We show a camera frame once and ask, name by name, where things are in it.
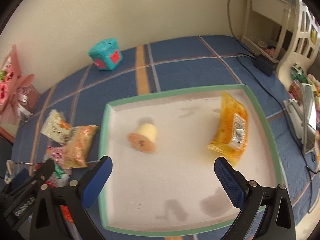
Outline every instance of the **stain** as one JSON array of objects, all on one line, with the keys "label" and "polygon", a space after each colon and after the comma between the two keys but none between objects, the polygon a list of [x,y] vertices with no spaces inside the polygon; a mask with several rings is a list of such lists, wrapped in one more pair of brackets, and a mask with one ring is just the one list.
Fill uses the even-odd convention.
[{"label": "stain", "polygon": [[218,188],[214,195],[200,202],[201,210],[209,217],[220,217],[233,207],[223,188]]},{"label": "stain", "polygon": [[141,210],[141,204],[135,202],[129,202],[129,208],[133,209],[134,211]]},{"label": "stain", "polygon": [[197,110],[199,110],[199,106],[194,106],[194,107],[182,107],[180,110],[185,111],[186,113],[183,115],[179,115],[178,118],[184,118],[184,117],[189,117],[193,114],[196,113]]},{"label": "stain", "polygon": [[169,212],[172,212],[178,221],[186,221],[189,214],[184,210],[181,203],[176,199],[169,199],[164,203],[165,214],[163,216],[156,216],[156,219],[168,220]]},{"label": "stain", "polygon": [[153,120],[152,117],[142,117],[138,120],[137,124],[138,124],[138,127],[140,127],[141,125],[145,124],[145,123],[150,123],[150,124],[153,124],[155,125],[155,122]]}]

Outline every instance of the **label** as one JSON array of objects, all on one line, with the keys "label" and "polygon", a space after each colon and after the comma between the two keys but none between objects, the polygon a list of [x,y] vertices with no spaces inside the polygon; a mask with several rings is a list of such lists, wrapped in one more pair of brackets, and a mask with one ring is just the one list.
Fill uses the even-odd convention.
[{"label": "label", "polygon": [[36,198],[29,194],[25,200],[13,210],[13,213],[18,219],[21,219],[23,215],[35,205],[35,201]]}]

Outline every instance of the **red patch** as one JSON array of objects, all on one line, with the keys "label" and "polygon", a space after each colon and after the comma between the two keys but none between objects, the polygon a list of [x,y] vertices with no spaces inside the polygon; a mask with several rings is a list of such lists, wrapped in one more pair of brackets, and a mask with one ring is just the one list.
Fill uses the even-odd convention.
[{"label": "red patch", "polygon": [[119,56],[119,50],[116,49],[114,53],[112,53],[110,56],[110,59],[112,61],[113,64],[116,64],[119,59],[120,59],[120,56]]},{"label": "red patch", "polygon": [[104,62],[99,59],[99,58],[95,58],[93,60],[93,63],[98,67],[98,68],[106,68],[106,65],[104,64]]}]

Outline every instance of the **yellow snack package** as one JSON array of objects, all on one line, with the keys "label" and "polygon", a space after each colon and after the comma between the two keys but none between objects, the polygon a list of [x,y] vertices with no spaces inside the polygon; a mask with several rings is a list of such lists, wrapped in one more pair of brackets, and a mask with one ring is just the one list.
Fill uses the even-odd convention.
[{"label": "yellow snack package", "polygon": [[236,166],[247,146],[247,140],[247,111],[241,103],[223,91],[218,130],[207,144],[207,149],[221,154],[232,166]]}]

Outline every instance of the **blue gripper pad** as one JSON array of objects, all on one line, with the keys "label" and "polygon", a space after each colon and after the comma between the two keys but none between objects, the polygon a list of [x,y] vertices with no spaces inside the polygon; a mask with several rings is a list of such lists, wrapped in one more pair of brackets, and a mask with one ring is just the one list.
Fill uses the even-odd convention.
[{"label": "blue gripper pad", "polygon": [[215,160],[214,172],[233,206],[242,210],[249,193],[247,180],[239,171],[235,171],[224,157]]},{"label": "blue gripper pad", "polygon": [[12,189],[16,189],[17,187],[19,187],[24,181],[26,181],[27,179],[29,179],[29,171],[27,169],[22,169],[17,176],[15,176],[13,178],[13,180],[11,181],[11,187]]},{"label": "blue gripper pad", "polygon": [[87,174],[85,174],[80,180],[80,185],[82,181],[86,184],[83,188],[80,188],[81,186],[79,186],[81,204],[84,209],[93,205],[103,186],[107,182],[111,172],[112,160],[110,157],[103,156],[97,165],[91,171],[87,172],[88,176],[86,177]]}]

